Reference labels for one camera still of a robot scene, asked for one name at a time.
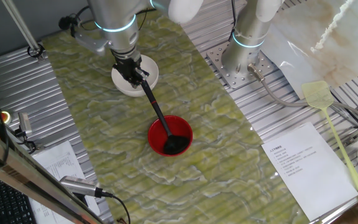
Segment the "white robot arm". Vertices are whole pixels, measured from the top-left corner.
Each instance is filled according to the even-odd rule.
[[[88,0],[95,24],[104,31],[106,43],[116,58],[114,68],[133,87],[144,79],[136,72],[141,70],[142,61],[136,49],[139,38],[136,13],[152,6],[173,22],[184,23],[196,15],[202,3],[203,0]]]
[[[223,69],[228,74],[248,74],[250,64],[259,63],[260,46],[270,22],[284,0],[248,0],[241,9],[232,40],[222,54]]]

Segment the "black ladle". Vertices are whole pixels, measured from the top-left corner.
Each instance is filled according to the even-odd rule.
[[[158,103],[154,98],[153,92],[150,89],[149,84],[147,83],[146,80],[142,82],[142,88],[146,93],[147,98],[150,100],[150,103],[152,104],[155,113],[160,119],[162,126],[164,127],[165,131],[168,134],[168,139],[164,145],[164,153],[168,155],[175,155],[178,154],[179,152],[182,152],[189,145],[190,143],[189,139],[182,136],[175,136],[171,133],[171,131],[168,128],[168,124],[164,118],[164,115],[162,114],[161,109],[158,106]]]

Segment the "metal mounting plate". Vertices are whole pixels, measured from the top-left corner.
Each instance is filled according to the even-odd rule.
[[[255,78],[252,77],[252,75],[250,73],[248,73],[248,74],[241,74],[241,73],[231,74],[231,73],[228,73],[224,69],[224,67],[222,65],[221,58],[222,58],[222,53],[223,53],[224,49],[228,45],[229,44],[227,42],[225,42],[225,43],[220,44],[216,47],[213,47],[212,49],[207,51],[206,56],[212,61],[213,65],[216,67],[218,72],[220,74],[222,74],[223,81],[225,83],[227,83],[227,85],[230,88],[237,89],[237,88],[240,88],[244,85],[247,85],[247,84],[253,82],[255,80]],[[276,71],[277,66],[272,61],[270,61],[270,59],[268,59],[266,57],[266,55],[262,53],[262,51],[259,52],[259,59],[260,59],[260,62],[257,65],[257,68],[263,75],[267,75],[269,73]]]

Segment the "red bowl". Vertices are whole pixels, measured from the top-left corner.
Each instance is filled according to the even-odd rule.
[[[183,118],[174,115],[164,116],[164,118],[167,121],[169,130],[172,132],[172,134],[188,138],[190,140],[189,145],[186,147],[185,150],[179,152],[178,154],[165,154],[163,149],[164,144],[168,139],[168,134],[159,119],[155,120],[149,128],[149,144],[156,153],[162,156],[179,156],[180,154],[186,152],[187,149],[190,147],[191,142],[193,141],[193,130],[191,130],[190,125]]]

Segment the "paper sheet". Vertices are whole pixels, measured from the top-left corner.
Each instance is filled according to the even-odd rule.
[[[311,123],[262,147],[310,221],[358,196],[347,167]]]
[[[35,155],[34,159],[57,180],[60,180],[66,175],[85,179],[80,163],[78,162],[69,141]],[[100,210],[95,198],[85,196],[85,199],[89,209],[99,215]],[[73,223],[31,198],[30,203],[34,212],[35,220],[38,224]]]
[[[358,0],[313,0],[278,12],[262,44],[300,99],[303,83],[358,77]]]

